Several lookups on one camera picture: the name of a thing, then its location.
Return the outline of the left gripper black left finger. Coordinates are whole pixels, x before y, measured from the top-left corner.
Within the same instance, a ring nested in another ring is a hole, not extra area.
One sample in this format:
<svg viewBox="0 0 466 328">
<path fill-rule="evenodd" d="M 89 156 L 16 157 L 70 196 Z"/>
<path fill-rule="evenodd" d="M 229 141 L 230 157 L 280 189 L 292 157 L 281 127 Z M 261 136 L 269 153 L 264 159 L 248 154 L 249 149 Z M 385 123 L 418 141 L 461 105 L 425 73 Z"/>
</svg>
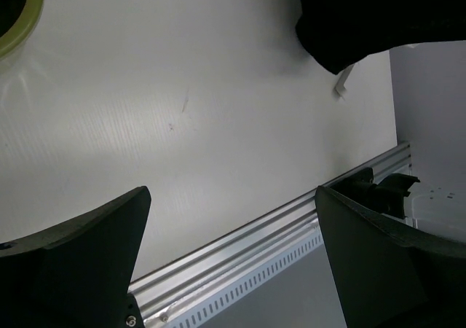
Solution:
<svg viewBox="0 0 466 328">
<path fill-rule="evenodd" d="M 1 244 L 2 327 L 118 327 L 149 215 L 137 187 Z"/>
</svg>

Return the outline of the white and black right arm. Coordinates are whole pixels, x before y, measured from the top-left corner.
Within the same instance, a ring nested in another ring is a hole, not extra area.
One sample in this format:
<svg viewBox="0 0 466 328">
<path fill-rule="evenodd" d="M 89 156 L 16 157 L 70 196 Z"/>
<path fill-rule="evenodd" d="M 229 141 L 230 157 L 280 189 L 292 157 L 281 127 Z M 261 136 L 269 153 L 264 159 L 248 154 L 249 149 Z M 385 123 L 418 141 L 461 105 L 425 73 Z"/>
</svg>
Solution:
<svg viewBox="0 0 466 328">
<path fill-rule="evenodd" d="M 405 222 L 443 238 L 465 242 L 465 182 L 421 179 L 404 199 Z"/>
</svg>

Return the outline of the black tank top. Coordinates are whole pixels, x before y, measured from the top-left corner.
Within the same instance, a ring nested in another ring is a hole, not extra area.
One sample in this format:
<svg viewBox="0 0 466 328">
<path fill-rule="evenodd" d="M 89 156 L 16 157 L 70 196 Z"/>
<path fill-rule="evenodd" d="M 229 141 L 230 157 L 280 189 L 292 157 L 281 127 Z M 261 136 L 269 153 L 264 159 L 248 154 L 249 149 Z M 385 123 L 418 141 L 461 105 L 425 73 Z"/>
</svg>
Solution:
<svg viewBox="0 0 466 328">
<path fill-rule="evenodd" d="M 296 35 L 327 71 L 407 44 L 465 39 L 465 0 L 300 0 Z"/>
</svg>

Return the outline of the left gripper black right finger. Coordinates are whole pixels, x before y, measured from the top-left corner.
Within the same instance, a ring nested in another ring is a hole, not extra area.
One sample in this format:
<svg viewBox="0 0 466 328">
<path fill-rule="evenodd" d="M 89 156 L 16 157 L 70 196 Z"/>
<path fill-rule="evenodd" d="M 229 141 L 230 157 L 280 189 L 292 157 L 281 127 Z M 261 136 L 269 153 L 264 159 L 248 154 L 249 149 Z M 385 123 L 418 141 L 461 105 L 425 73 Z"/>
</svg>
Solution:
<svg viewBox="0 0 466 328">
<path fill-rule="evenodd" d="M 320 186 L 317 216 L 348 327 L 464 327 L 465 244 Z"/>
</svg>

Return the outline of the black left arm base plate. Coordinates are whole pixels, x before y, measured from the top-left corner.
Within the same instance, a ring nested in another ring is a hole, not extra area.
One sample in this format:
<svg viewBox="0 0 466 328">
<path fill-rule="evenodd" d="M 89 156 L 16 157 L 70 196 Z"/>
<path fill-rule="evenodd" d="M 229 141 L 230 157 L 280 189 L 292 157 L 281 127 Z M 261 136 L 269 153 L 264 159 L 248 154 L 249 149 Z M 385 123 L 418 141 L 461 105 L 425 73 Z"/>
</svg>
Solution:
<svg viewBox="0 0 466 328">
<path fill-rule="evenodd" d="M 122 318 L 119 321 L 120 328 L 144 328 L 143 318 L 136 298 L 128 293 L 123 307 Z"/>
</svg>

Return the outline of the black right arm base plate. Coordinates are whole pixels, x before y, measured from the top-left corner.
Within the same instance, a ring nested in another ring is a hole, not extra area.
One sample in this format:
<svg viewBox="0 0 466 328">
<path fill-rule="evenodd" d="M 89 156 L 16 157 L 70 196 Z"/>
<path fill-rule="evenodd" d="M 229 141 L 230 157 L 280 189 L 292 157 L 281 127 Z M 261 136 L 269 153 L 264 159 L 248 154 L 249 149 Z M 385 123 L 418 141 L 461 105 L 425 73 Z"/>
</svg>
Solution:
<svg viewBox="0 0 466 328">
<path fill-rule="evenodd" d="M 330 188 L 338 193 L 355 200 L 358 197 L 364 196 L 374 185 L 374 170 L 373 168 L 363 168 L 341 181 L 330 185 Z"/>
</svg>

